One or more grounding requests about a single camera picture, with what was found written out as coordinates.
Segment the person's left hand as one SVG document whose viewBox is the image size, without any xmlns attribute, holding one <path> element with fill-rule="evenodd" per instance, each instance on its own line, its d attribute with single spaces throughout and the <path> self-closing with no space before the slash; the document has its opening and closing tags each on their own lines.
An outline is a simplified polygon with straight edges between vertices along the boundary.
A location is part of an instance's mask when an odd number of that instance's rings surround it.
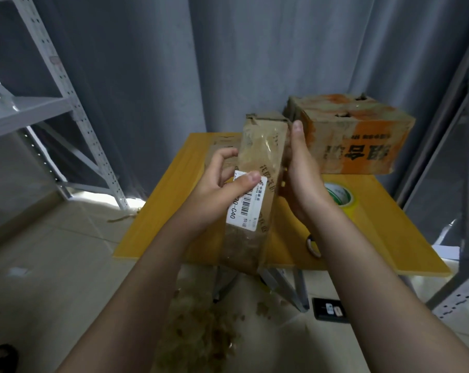
<svg viewBox="0 0 469 373">
<path fill-rule="evenodd" d="M 223 165 L 227 159 L 237 156 L 237 148 L 216 150 L 193 191 L 175 213 L 174 223 L 188 238 L 200 234 L 231 206 L 222 204 L 222 187 L 233 178 L 235 168 Z"/>
</svg>

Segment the person's right hand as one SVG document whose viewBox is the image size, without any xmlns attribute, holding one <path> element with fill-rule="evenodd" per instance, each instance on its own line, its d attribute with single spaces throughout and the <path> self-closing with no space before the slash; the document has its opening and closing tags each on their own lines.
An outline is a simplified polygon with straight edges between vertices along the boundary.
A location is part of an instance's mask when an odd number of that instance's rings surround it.
<svg viewBox="0 0 469 373">
<path fill-rule="evenodd" d="M 290 163 L 289 145 L 286 165 L 287 170 L 283 176 L 285 185 L 281 188 L 281 195 L 286 199 L 294 216 L 309 231 L 312 231 L 318 220 L 336 206 L 336 203 L 328 194 L 320 175 L 318 163 L 308 148 L 305 160 Z"/>
</svg>

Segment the taped brown cardboard box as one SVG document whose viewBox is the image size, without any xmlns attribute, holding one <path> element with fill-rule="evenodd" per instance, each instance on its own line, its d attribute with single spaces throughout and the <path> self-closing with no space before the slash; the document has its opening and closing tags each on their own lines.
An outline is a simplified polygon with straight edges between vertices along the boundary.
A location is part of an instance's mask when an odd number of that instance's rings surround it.
<svg viewBox="0 0 469 373">
<path fill-rule="evenodd" d="M 261 181 L 227 210 L 219 263 L 255 276 L 262 267 L 273 207 L 290 145 L 292 122 L 278 113 L 247 114 L 234 179 L 257 171 Z"/>
</svg>

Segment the person's right forearm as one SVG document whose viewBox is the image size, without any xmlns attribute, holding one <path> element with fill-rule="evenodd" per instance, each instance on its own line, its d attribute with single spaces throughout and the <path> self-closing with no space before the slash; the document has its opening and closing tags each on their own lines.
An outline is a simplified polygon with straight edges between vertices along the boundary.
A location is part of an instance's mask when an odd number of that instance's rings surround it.
<svg viewBox="0 0 469 373">
<path fill-rule="evenodd" d="M 305 203 L 311 233 L 375 373 L 469 373 L 469 348 L 403 283 L 331 200 Z"/>
</svg>

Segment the person's left forearm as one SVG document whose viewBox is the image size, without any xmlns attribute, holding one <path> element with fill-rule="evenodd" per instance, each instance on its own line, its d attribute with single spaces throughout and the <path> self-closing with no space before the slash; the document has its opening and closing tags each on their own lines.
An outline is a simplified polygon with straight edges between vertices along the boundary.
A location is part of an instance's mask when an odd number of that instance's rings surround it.
<svg viewBox="0 0 469 373">
<path fill-rule="evenodd" d="M 57 373 L 149 373 L 182 256 L 206 224 L 171 218 Z"/>
</svg>

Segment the orange printed cardboard box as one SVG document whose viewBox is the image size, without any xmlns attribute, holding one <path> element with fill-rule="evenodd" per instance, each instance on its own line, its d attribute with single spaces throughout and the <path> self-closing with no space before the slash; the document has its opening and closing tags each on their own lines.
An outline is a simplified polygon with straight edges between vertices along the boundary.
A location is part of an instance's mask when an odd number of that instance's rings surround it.
<svg viewBox="0 0 469 373">
<path fill-rule="evenodd" d="M 300 120 L 327 175 L 388 175 L 416 119 L 366 94 L 290 96 L 283 115 Z"/>
</svg>

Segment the yellow tape roll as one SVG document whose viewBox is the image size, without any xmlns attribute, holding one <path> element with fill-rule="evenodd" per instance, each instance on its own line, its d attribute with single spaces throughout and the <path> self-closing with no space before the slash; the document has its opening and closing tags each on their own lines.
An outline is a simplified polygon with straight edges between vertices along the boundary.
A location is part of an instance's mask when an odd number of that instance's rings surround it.
<svg viewBox="0 0 469 373">
<path fill-rule="evenodd" d="M 325 182 L 324 185 L 337 206 L 349 219 L 353 220 L 359 206 L 358 199 L 353 192 L 349 188 L 336 182 Z"/>
</svg>

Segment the dark tape roll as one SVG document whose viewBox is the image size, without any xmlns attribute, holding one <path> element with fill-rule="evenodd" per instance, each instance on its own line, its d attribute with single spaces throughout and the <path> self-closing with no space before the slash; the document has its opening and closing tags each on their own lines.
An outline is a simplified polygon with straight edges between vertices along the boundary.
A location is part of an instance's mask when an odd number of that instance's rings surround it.
<svg viewBox="0 0 469 373">
<path fill-rule="evenodd" d="M 318 249 L 317 243 L 311 234 L 306 238 L 306 248 L 313 257 L 317 259 L 321 258 L 321 253 Z"/>
</svg>

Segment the grey curtain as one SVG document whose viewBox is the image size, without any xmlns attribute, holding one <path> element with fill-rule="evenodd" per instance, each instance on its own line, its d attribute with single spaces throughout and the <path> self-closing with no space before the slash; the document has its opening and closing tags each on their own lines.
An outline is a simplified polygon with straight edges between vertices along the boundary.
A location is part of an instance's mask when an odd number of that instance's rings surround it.
<svg viewBox="0 0 469 373">
<path fill-rule="evenodd" d="M 416 119 L 399 188 L 469 48 L 469 0 L 0 0 L 0 83 L 70 81 L 122 192 L 145 199 L 193 132 L 291 95 L 362 93 Z"/>
</svg>

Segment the grey metal table legs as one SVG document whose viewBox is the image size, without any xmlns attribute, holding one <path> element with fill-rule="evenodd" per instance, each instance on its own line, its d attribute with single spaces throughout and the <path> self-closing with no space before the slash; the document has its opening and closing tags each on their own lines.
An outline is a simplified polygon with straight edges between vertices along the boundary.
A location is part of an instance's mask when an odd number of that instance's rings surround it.
<svg viewBox="0 0 469 373">
<path fill-rule="evenodd" d="M 235 287 L 237 282 L 243 276 L 247 276 L 256 279 L 257 282 L 261 283 L 263 287 L 267 288 L 270 292 L 279 294 L 301 313 L 306 313 L 310 310 L 311 306 L 304 273 L 302 270 L 294 268 L 292 269 L 292 274 L 293 283 L 289 282 L 282 269 L 264 268 L 260 269 L 256 275 L 253 276 L 234 269 L 217 266 L 212 291 L 213 303 L 218 303 L 224 299 L 231 289 Z"/>
</svg>

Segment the pile of tape scraps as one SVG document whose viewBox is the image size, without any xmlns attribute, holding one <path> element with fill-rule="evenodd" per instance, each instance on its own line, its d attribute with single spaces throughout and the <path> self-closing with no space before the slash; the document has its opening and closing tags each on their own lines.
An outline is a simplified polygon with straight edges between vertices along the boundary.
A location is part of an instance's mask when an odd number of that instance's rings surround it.
<svg viewBox="0 0 469 373">
<path fill-rule="evenodd" d="M 177 283 L 150 373 L 269 373 L 288 301 L 238 275 L 218 299 L 199 278 Z"/>
</svg>

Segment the black flat device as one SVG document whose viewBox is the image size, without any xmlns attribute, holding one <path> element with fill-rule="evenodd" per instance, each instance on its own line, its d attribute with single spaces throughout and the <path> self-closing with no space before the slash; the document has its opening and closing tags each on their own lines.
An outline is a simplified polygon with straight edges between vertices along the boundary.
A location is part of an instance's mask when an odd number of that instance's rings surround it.
<svg viewBox="0 0 469 373">
<path fill-rule="evenodd" d="M 313 297 L 312 309 L 314 317 L 317 320 L 344 324 L 350 323 L 340 300 Z"/>
</svg>

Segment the white metal shelf rack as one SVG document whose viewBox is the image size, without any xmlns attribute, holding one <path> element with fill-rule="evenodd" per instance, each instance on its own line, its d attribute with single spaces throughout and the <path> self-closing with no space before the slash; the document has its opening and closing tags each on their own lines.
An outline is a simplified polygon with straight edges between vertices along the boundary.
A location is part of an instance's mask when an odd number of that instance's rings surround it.
<svg viewBox="0 0 469 373">
<path fill-rule="evenodd" d="M 64 198 L 130 206 L 33 0 L 0 0 L 0 137 L 21 131 Z"/>
</svg>

